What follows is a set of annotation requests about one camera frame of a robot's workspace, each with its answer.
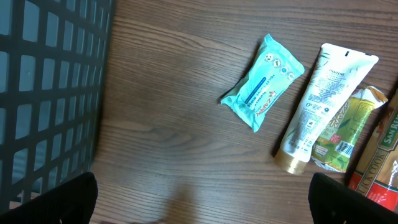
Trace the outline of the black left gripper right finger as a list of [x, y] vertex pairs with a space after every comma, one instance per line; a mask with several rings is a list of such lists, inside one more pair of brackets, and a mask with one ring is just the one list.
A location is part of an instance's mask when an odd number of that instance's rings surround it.
[[314, 224], [397, 224], [396, 213], [323, 173], [313, 175], [308, 201]]

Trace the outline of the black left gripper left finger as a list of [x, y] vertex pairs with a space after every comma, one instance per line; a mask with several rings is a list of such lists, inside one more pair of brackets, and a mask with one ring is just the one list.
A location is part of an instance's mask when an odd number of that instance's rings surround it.
[[95, 175], [85, 172], [35, 199], [1, 215], [1, 224], [89, 223], [98, 186]]

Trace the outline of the green tea packet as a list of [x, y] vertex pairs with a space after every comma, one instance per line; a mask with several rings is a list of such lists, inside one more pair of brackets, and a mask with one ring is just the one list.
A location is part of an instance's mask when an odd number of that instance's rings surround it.
[[369, 115], [388, 99], [374, 86], [355, 90], [327, 124], [312, 149], [312, 159], [325, 170], [346, 172], [355, 144]]

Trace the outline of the spaghetti pack with red ends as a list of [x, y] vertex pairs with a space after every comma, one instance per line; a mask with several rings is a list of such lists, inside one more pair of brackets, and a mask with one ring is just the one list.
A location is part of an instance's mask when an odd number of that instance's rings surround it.
[[348, 187], [394, 211], [397, 207], [397, 95], [370, 137]]

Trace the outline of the white cream tube gold cap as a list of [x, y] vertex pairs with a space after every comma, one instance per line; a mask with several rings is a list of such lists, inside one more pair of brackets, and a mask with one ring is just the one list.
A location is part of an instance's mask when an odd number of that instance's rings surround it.
[[376, 55], [324, 43], [307, 89], [282, 138], [275, 163], [300, 175], [321, 132], [378, 62]]

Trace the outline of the teal wet wipes pack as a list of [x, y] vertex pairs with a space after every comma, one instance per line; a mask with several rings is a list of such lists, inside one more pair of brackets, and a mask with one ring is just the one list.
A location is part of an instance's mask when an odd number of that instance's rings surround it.
[[221, 99], [254, 132], [271, 106], [305, 71], [304, 66], [267, 34], [247, 74]]

